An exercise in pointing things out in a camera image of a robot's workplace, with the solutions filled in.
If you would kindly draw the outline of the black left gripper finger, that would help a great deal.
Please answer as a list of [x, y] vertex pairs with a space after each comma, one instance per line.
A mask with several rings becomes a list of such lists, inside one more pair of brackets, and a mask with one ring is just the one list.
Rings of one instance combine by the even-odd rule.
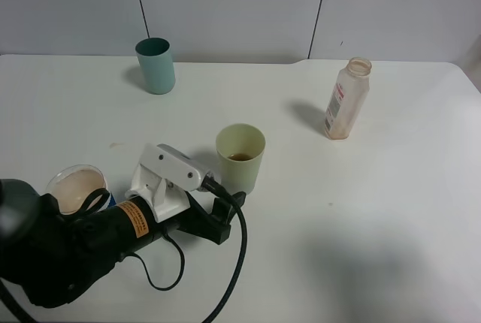
[[189, 208], [177, 215], [178, 230], [217, 245], [230, 236], [231, 225], [221, 225], [189, 193]]
[[[247, 194], [245, 192], [237, 192], [232, 195], [239, 207], [244, 205], [246, 196]], [[215, 198], [211, 215], [219, 224], [229, 225], [236, 215], [236, 212], [228, 201], [223, 198]]]

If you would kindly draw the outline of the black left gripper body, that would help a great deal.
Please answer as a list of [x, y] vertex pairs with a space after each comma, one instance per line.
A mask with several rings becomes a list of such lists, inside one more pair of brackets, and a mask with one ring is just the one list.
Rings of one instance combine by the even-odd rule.
[[127, 198], [108, 208], [109, 226], [113, 228], [113, 247], [121, 255], [130, 255], [163, 239], [175, 244], [169, 234], [170, 222], [158, 223], [150, 205], [141, 197]]

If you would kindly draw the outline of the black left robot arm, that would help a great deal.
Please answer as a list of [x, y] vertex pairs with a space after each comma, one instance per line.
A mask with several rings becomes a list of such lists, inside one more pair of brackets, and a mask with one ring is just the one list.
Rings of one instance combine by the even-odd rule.
[[34, 305], [55, 308], [170, 230], [226, 241], [234, 216], [230, 203], [217, 198], [207, 213], [191, 195], [187, 199], [185, 211], [160, 223], [141, 197], [69, 218], [52, 195], [39, 195], [22, 180], [2, 180], [1, 277], [20, 285]]

